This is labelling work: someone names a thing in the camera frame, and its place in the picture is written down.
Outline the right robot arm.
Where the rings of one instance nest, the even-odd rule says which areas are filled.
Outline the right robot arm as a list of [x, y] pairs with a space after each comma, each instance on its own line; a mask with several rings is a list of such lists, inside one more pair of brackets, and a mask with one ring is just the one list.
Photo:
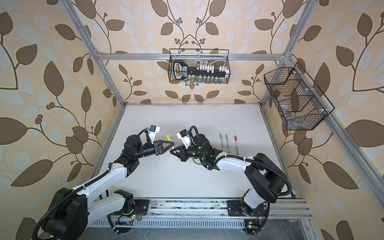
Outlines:
[[200, 134], [195, 126], [179, 132], [177, 137], [183, 144], [172, 149], [170, 153], [180, 161], [199, 160], [209, 171], [230, 171], [247, 177], [252, 188], [246, 191], [236, 207], [236, 210], [245, 216], [257, 215], [259, 208], [264, 208], [266, 214], [269, 214], [271, 204], [276, 203], [278, 197], [292, 194], [287, 175], [265, 154], [240, 157], [218, 150], [212, 147], [205, 135]]

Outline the red white pen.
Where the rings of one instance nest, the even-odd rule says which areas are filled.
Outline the red white pen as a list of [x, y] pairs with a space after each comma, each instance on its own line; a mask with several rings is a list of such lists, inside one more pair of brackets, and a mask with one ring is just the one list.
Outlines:
[[235, 146], [236, 146], [236, 153], [239, 156], [238, 141], [235, 141]]

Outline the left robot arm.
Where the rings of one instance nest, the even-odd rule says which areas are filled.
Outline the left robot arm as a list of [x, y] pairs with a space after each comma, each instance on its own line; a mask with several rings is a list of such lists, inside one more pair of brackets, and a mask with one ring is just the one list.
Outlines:
[[126, 191], [116, 191], [103, 199], [99, 196], [132, 174], [140, 158], [162, 155], [175, 144], [166, 140], [155, 141], [157, 132], [151, 129], [144, 129], [143, 133], [147, 143], [141, 142], [140, 135], [129, 136], [120, 156], [109, 163], [104, 172], [73, 189], [57, 191], [48, 211], [36, 224], [32, 239], [39, 239], [39, 230], [43, 230], [53, 240], [76, 240], [90, 224], [128, 205], [131, 194]]

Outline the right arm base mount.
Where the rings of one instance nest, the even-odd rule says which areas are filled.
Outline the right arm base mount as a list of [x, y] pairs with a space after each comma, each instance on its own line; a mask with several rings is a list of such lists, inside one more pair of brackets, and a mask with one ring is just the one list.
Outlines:
[[227, 201], [228, 215], [230, 217], [265, 217], [269, 210], [269, 204], [260, 204], [255, 209], [252, 209], [240, 200], [229, 200]]

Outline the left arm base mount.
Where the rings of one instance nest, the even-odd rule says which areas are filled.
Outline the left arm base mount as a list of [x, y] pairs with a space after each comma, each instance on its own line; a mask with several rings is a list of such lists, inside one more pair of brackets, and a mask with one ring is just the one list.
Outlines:
[[122, 210], [112, 213], [112, 216], [128, 216], [145, 215], [149, 210], [150, 200], [148, 199], [133, 199], [128, 204], [125, 204]]

